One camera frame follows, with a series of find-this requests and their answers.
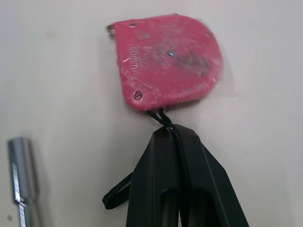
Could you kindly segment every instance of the black strap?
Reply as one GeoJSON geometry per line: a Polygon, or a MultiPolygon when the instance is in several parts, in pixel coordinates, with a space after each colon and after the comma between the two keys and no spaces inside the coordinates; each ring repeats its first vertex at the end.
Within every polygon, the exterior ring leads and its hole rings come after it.
{"type": "Polygon", "coordinates": [[[111,210],[128,201],[132,175],[133,173],[129,174],[103,197],[102,202],[104,203],[105,209],[111,210]]]}
{"type": "Polygon", "coordinates": [[[170,118],[168,116],[165,115],[163,108],[161,108],[159,110],[159,115],[160,117],[157,116],[157,114],[155,114],[153,111],[146,111],[147,114],[152,117],[153,119],[155,119],[157,122],[159,122],[160,124],[164,125],[165,127],[173,127],[173,124],[170,120],[170,118]]]}
{"type": "MultiPolygon", "coordinates": [[[[158,117],[157,114],[155,114],[153,111],[146,112],[150,117],[152,117],[165,127],[173,127],[170,118],[165,115],[163,108],[159,110],[159,115],[161,118],[158,117]]],[[[105,209],[111,210],[113,208],[116,208],[129,199],[132,175],[133,173],[129,174],[103,197],[102,202],[104,203],[105,209]]]]}

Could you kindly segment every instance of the white table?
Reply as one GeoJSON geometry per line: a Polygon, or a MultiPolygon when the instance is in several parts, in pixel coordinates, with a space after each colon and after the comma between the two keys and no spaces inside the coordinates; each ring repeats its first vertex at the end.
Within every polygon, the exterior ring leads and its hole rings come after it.
{"type": "Polygon", "coordinates": [[[3,0],[0,4],[0,227],[17,227],[6,140],[33,142],[46,227],[123,227],[103,195],[144,152],[152,119],[122,99],[105,26],[198,17],[226,52],[233,92],[170,111],[225,167],[252,227],[303,226],[303,2],[3,0]]]}

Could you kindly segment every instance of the screw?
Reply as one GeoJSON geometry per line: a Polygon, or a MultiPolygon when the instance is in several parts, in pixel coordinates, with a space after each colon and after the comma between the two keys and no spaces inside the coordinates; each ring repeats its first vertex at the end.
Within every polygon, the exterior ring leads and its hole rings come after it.
{"type": "Polygon", "coordinates": [[[168,51],[168,52],[167,52],[167,55],[168,55],[169,57],[174,57],[174,56],[176,56],[176,52],[175,52],[175,51],[168,51]]]}
{"type": "Polygon", "coordinates": [[[142,91],[136,91],[135,93],[134,93],[134,98],[135,98],[135,100],[140,100],[141,98],[142,98],[142,91]]]}

